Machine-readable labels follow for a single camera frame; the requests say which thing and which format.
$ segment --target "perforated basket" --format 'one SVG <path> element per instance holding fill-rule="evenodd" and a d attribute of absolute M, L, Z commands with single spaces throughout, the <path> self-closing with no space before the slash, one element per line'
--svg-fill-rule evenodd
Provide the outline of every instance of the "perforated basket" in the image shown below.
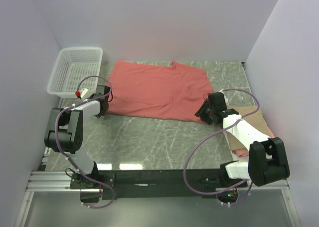
<path fill-rule="evenodd" d="M 55 62 L 47 92 L 61 98 L 77 98 L 75 91 L 80 81 L 90 75 L 99 75 L 103 50 L 98 47 L 71 47 L 60 50 Z M 89 78 L 82 88 L 95 91 L 98 79 Z"/>

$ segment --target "marble table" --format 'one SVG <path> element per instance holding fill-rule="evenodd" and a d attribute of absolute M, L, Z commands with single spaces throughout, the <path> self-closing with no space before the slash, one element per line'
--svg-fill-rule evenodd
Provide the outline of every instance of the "marble table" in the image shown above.
<path fill-rule="evenodd" d="M 169 66 L 170 62 L 138 62 Z M 250 91 L 240 62 L 188 61 L 183 64 L 206 70 L 214 91 L 241 88 Z M 102 63 L 100 75 L 108 77 L 114 62 Z M 242 92 L 226 93 L 228 104 L 254 105 L 252 98 Z M 61 100 L 61 107 L 76 103 L 76 99 Z M 82 148 L 98 164 L 100 170 L 159 170 L 182 169 L 186 158 L 198 142 L 219 130 L 206 125 L 177 120 L 105 115 L 84 122 Z M 189 168 L 219 168 L 232 161 L 224 135 L 206 141 L 193 156 Z M 46 171 L 64 171 L 71 167 L 61 154 L 51 151 Z"/>

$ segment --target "marble surface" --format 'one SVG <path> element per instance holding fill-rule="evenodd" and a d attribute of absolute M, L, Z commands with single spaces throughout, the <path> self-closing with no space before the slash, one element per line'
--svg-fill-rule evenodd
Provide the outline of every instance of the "marble surface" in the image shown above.
<path fill-rule="evenodd" d="M 170 65 L 168 61 L 138 63 Z M 214 91 L 225 88 L 250 90 L 240 62 L 181 63 L 206 70 Z M 113 66 L 113 62 L 102 63 L 100 75 L 108 77 Z M 226 96 L 230 105 L 254 105 L 252 98 L 242 92 L 229 91 Z M 67 107 L 77 101 L 65 99 L 61 106 Z M 182 169 L 197 143 L 217 130 L 219 127 L 214 125 L 185 121 L 105 115 L 84 122 L 82 148 L 96 161 L 100 170 Z M 228 161 L 232 161 L 232 157 L 227 141 L 224 135 L 218 135 L 197 150 L 188 167 L 219 168 Z M 68 167 L 71 166 L 62 155 L 51 151 L 47 171 L 64 171 Z"/>

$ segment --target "red towel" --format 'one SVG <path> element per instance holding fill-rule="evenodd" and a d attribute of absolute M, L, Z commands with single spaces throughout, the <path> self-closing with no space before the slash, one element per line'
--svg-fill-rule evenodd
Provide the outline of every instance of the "red towel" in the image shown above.
<path fill-rule="evenodd" d="M 204 70 L 117 61 L 109 78 L 114 99 L 108 113 L 202 123 L 194 114 L 213 88 Z"/>

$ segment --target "purple cable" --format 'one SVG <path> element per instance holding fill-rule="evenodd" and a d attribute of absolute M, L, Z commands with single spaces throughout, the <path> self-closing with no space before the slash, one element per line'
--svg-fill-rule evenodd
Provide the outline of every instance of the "purple cable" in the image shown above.
<path fill-rule="evenodd" d="M 103 96 L 100 96 L 100 97 L 98 97 L 98 98 L 93 98 L 93 99 L 85 100 L 85 101 L 83 101 L 83 102 L 81 102 L 81 103 L 79 103 L 79 104 L 76 104 L 76 105 L 74 105 L 74 106 L 67 107 L 67 108 L 63 109 L 62 111 L 60 111 L 60 113 L 57 115 L 57 117 L 56 117 L 56 119 L 55 119 L 54 136 L 55 136 L 56 146 L 57 146 L 57 148 L 59 149 L 60 153 L 61 153 L 62 155 L 64 155 L 64 156 L 69 160 L 69 162 L 71 163 L 71 165 L 73 165 L 73 167 L 74 167 L 76 170 L 79 170 L 79 167 L 72 161 L 72 159 L 69 158 L 69 155 L 66 154 L 66 153 L 62 150 L 62 147 L 61 147 L 61 144 L 60 144 L 60 140 L 59 140 L 59 136 L 58 136 L 59 120 L 60 120 L 60 117 L 62 116 L 62 114 L 63 114 L 64 112 L 68 111 L 68 110 L 71 110 L 71 109 L 74 109 L 74 108 L 76 108 L 76 107 L 82 106 L 83 104 L 88 103 L 88 102 L 91 102 L 91 101 L 95 101 L 95 100 L 98 100 L 98 99 L 105 98 L 105 97 L 107 97 L 108 95 L 110 95 L 110 93 L 111 93 L 111 91 L 112 91 L 112 85 L 110 84 L 110 82 L 109 82 L 107 79 L 105 79 L 105 78 L 103 78 L 103 77 L 101 77 L 101 76 L 87 76 L 87 77 L 85 77 L 85 78 L 80 82 L 80 84 L 78 85 L 77 90 L 79 90 L 80 85 L 83 83 L 83 81 L 85 81 L 86 79 L 91 78 L 91 77 L 97 77 L 97 78 L 101 78 L 101 79 L 105 80 L 105 81 L 110 85 L 110 91 L 109 91 L 107 94 L 105 94 L 105 95 L 103 95 Z M 115 193 L 115 190 L 114 190 L 111 186 L 109 186 L 108 184 L 102 183 L 102 182 L 100 182 L 100 181 L 94 180 L 94 179 L 92 179 L 92 178 L 86 176 L 81 170 L 79 171 L 79 173 L 80 173 L 84 178 L 86 178 L 87 180 L 89 180 L 89 181 L 91 181 L 91 182 L 94 182 L 94 183 L 97 183 L 97 184 L 100 184 L 100 185 L 102 185 L 102 186 L 104 186 L 104 187 L 110 189 L 110 190 L 112 191 L 112 194 L 113 194 L 112 199 L 111 199 L 107 204 L 105 204 L 105 205 L 103 205 L 103 206 L 90 206 L 90 205 L 88 205 L 88 204 L 83 204 L 83 205 L 85 205 L 85 206 L 87 206 L 87 207 L 89 207 L 89 208 L 92 208 L 92 209 L 101 209 L 101 208 L 104 208 L 104 207 L 106 207 L 106 206 L 109 206 L 109 205 L 115 200 L 116 193 Z"/>
<path fill-rule="evenodd" d="M 250 95 L 250 96 L 255 100 L 255 102 L 256 102 L 256 104 L 257 104 L 256 110 L 254 110 L 254 111 L 252 111 L 252 112 L 250 112 L 250 113 L 247 113 L 247 114 L 243 115 L 242 118 L 256 113 L 256 112 L 259 110 L 259 108 L 260 108 L 260 104 L 259 104 L 259 101 L 257 100 L 257 98 L 256 98 L 253 94 L 251 94 L 250 92 L 248 92 L 248 91 L 245 91 L 245 90 L 242 90 L 242 89 L 237 89 L 237 88 L 224 89 L 224 90 L 222 90 L 222 91 L 242 91 L 242 92 L 245 92 L 245 93 L 247 93 L 248 95 Z M 219 130 L 219 131 L 216 131 L 215 133 L 213 133 L 213 134 L 207 136 L 205 139 L 203 139 L 201 142 L 198 143 L 198 145 L 195 147 L 195 149 L 194 149 L 194 150 L 192 151 L 192 153 L 189 155 L 189 157 L 188 157 L 187 160 L 186 160 L 185 166 L 184 166 L 183 177 L 184 177 L 184 182 L 185 182 L 186 186 L 187 186 L 191 191 L 193 191 L 194 193 L 199 194 L 199 195 L 212 196 L 212 195 L 221 194 L 221 193 L 223 193 L 223 192 L 225 192 L 225 191 L 228 191 L 228 190 L 230 190 L 230 189 L 232 189 L 232 188 L 234 188 L 234 187 L 237 187 L 237 186 L 239 186 L 239 185 L 241 185 L 241 184 L 247 182 L 247 180 L 242 180 L 242 181 L 240 181 L 240 182 L 238 182 L 238 183 L 236 183 L 236 184 L 234 184 L 234 185 L 232 185 L 232 186 L 230 186 L 230 187 L 227 187 L 227 188 L 225 188 L 225 189 L 223 189 L 223 190 L 221 190 L 221 191 L 202 192 L 202 191 L 195 190 L 192 186 L 190 186 L 190 184 L 189 184 L 188 181 L 187 181 L 187 177 L 186 177 L 187 166 L 188 166 L 188 164 L 189 164 L 190 159 L 192 158 L 192 156 L 194 155 L 194 153 L 197 151 L 197 149 L 198 149 L 205 141 L 207 141 L 209 138 L 211 138 L 211 137 L 213 137 L 213 136 L 216 136 L 216 135 L 218 135 L 218 134 L 220 134 L 220 133 L 223 133 L 224 131 L 226 131 L 226 130 L 228 130 L 228 129 L 230 129 L 230 128 L 233 128 L 233 127 L 236 126 L 240 121 L 241 121 L 241 120 L 238 120 L 238 121 L 236 121 L 234 124 L 232 124 L 231 126 L 228 126 L 228 127 L 224 128 L 224 129 L 221 129 L 221 130 Z M 248 188 L 246 194 L 245 194 L 239 201 L 237 201 L 237 202 L 235 202 L 235 203 L 232 203 L 232 205 L 241 202 L 241 201 L 248 195 L 248 193 L 249 193 L 249 191 L 250 191 L 250 189 L 251 189 L 251 187 L 252 187 L 252 184 L 253 184 L 253 183 L 251 183 L 251 185 L 250 185 L 250 187 Z"/>

